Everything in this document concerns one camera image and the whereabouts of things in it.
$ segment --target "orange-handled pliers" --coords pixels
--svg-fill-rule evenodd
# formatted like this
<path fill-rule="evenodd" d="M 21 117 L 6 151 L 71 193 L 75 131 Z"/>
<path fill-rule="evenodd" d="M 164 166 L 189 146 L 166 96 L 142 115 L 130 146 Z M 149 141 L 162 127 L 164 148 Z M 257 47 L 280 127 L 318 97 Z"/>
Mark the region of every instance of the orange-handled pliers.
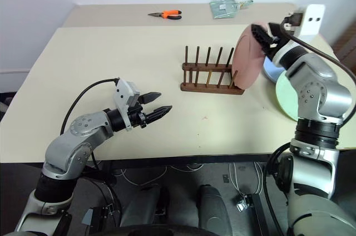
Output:
<path fill-rule="evenodd" d="M 164 19 L 171 19 L 171 20 L 179 20 L 182 17 L 178 14 L 181 13 L 182 13 L 181 11 L 178 11 L 177 9 L 173 9 L 172 11 L 150 13 L 149 16 L 162 17 Z"/>

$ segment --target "beige table surface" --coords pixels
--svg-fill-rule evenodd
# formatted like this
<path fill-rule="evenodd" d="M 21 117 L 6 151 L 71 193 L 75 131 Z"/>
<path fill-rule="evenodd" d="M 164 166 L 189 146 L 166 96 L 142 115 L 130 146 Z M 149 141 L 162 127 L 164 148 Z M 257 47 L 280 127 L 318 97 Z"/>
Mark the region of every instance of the beige table surface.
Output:
<path fill-rule="evenodd" d="M 145 106 L 146 112 L 162 105 L 173 108 L 145 129 L 116 133 L 95 150 L 98 160 L 271 153 L 290 141 L 296 122 L 282 112 L 274 84 L 262 73 L 242 96 L 180 90 L 185 45 L 191 47 L 189 61 L 195 59 L 192 49 L 197 45 L 201 61 L 211 46 L 212 62 L 223 46 L 224 62 L 245 27 L 59 28 L 0 123 L 1 162 L 43 161 L 77 95 L 95 81 L 118 76 L 134 82 L 142 94 L 162 92 Z M 312 45 L 332 54 L 320 36 Z M 355 98 L 351 80 L 340 69 L 336 72 Z M 113 108 L 114 91 L 111 83 L 93 88 L 75 107 L 69 122 L 85 113 Z M 341 129 L 340 148 L 356 146 L 355 131 L 356 117 Z"/>
<path fill-rule="evenodd" d="M 169 20 L 148 13 L 178 9 L 182 19 Z M 63 27 L 104 26 L 207 26 L 248 24 L 256 21 L 277 22 L 296 9 L 292 3 L 254 3 L 241 9 L 235 18 L 213 19 L 209 3 L 202 4 L 132 4 L 76 6 Z"/>

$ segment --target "light blue plate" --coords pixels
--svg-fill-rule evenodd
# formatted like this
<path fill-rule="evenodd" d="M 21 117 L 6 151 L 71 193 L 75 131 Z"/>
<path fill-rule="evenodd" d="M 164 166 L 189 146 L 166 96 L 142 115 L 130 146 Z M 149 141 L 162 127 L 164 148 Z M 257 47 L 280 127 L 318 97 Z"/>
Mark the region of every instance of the light blue plate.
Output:
<path fill-rule="evenodd" d="M 276 84 L 276 95 L 280 107 L 295 121 L 298 121 L 298 94 L 283 72 Z"/>
<path fill-rule="evenodd" d="M 281 73 L 285 70 L 283 67 L 276 67 L 269 58 L 266 57 L 265 62 L 263 63 L 263 72 L 273 83 L 277 83 L 277 79 Z"/>

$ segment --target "gray carpet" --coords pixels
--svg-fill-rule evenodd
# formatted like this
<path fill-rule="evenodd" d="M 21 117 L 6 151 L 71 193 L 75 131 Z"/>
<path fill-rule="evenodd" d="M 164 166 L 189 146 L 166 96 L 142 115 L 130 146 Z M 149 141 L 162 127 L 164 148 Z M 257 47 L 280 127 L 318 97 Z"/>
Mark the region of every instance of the gray carpet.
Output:
<path fill-rule="evenodd" d="M 339 163 L 339 176 L 337 178 L 336 201 L 351 215 L 356 217 L 356 180 L 354 160 L 356 152 L 341 155 Z M 236 163 L 240 189 L 245 193 L 254 192 L 257 186 L 257 177 L 253 163 Z M 126 175 L 132 181 L 143 183 L 160 175 L 164 168 L 130 169 Z M 26 204 L 29 193 L 34 189 L 40 169 L 23 164 L 1 165 L 1 235 L 13 231 L 21 212 Z M 250 212 L 238 212 L 233 199 L 237 195 L 231 183 L 224 183 L 223 175 L 228 174 L 228 164 L 206 164 L 202 169 L 193 173 L 182 173 L 168 168 L 167 173 L 155 181 L 168 187 L 170 191 L 169 223 L 196 227 L 198 224 L 197 208 L 195 206 L 196 192 L 200 185 L 210 184 L 216 187 L 222 195 L 229 213 L 234 235 L 253 235 L 253 222 Z M 104 185 L 99 184 L 107 197 L 110 195 Z M 122 176 L 117 177 L 114 186 L 123 207 L 125 208 L 140 187 L 128 183 Z M 284 231 L 286 224 L 286 199 L 277 189 L 272 178 L 268 178 L 268 190 L 276 216 Z M 275 227 L 271 221 L 263 192 L 261 201 L 269 225 L 271 235 L 275 235 Z M 81 220 L 90 207 L 104 205 L 100 191 L 89 181 L 80 179 L 75 190 L 74 199 L 70 207 L 73 221 L 69 235 L 84 235 L 86 226 Z"/>

